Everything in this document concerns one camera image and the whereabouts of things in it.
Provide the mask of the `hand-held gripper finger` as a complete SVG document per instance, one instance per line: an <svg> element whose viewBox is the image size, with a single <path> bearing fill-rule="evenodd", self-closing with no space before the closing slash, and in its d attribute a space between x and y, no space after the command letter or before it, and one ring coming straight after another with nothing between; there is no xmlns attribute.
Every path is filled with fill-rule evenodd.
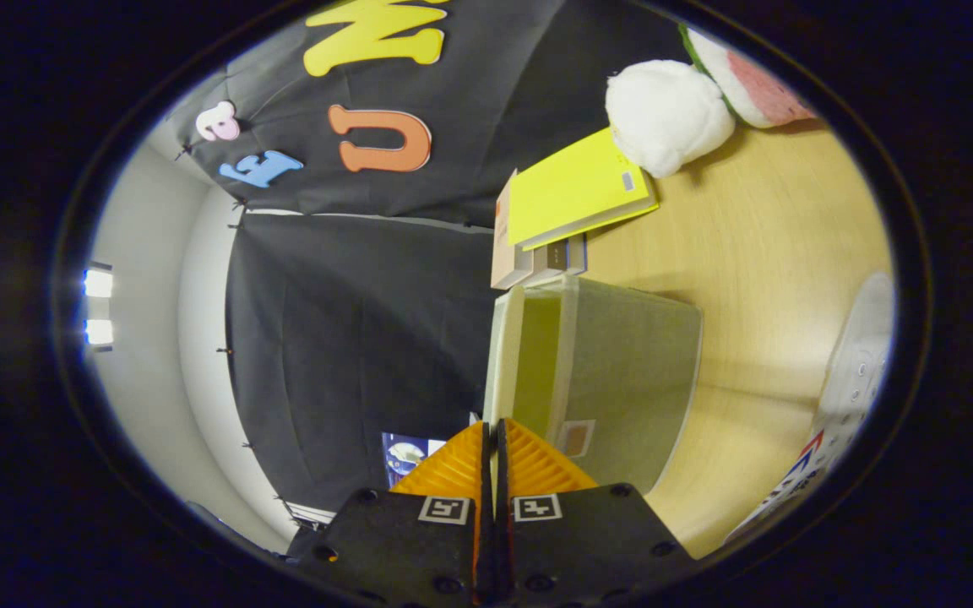
<svg viewBox="0 0 973 608"><path fill-rule="evenodd" d="M497 433L495 512L505 605L619 605L695 573L634 485L595 482L511 419Z"/></svg>
<svg viewBox="0 0 973 608"><path fill-rule="evenodd" d="M478 604L489 435L479 421L394 488L352 492L298 571L354 605Z"/></svg>

